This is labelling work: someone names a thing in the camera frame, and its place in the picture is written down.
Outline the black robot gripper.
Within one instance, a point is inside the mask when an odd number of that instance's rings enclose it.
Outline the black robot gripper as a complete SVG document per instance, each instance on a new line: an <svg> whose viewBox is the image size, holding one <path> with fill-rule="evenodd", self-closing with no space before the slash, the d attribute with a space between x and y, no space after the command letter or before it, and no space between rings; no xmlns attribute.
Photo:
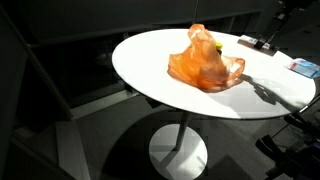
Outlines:
<svg viewBox="0 0 320 180"><path fill-rule="evenodd" d="M292 15L292 8L282 8L278 11L268 23L266 29L263 32L263 37L260 37L256 44L255 49L261 50L266 42L270 42L275 34L282 28L282 26L288 21Z"/></svg>

